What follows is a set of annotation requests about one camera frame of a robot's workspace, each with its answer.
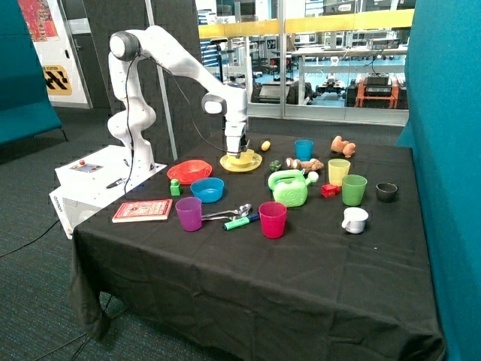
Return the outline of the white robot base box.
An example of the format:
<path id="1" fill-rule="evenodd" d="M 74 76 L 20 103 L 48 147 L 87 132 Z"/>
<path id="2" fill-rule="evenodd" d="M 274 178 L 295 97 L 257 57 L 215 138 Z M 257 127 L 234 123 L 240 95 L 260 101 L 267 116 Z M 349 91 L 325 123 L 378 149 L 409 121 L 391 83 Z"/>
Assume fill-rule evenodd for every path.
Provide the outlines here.
<path id="1" fill-rule="evenodd" d="M 117 145 L 56 168 L 60 186 L 50 193 L 50 200 L 66 237 L 71 239 L 76 226 L 164 168 L 155 162 L 148 163 L 146 170 L 132 168 L 129 152 Z M 106 188 L 119 178 L 127 179 L 123 186 Z"/>

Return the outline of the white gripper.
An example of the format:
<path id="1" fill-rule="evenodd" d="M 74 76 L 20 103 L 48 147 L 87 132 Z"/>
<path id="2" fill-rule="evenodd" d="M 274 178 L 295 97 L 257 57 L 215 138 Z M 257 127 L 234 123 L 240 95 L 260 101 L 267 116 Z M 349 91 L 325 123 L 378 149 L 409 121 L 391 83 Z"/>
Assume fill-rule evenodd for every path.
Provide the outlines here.
<path id="1" fill-rule="evenodd" d="M 226 123 L 225 140 L 226 152 L 235 155 L 235 159 L 240 159 L 241 153 L 247 150 L 249 141 L 246 139 L 246 123 Z"/>

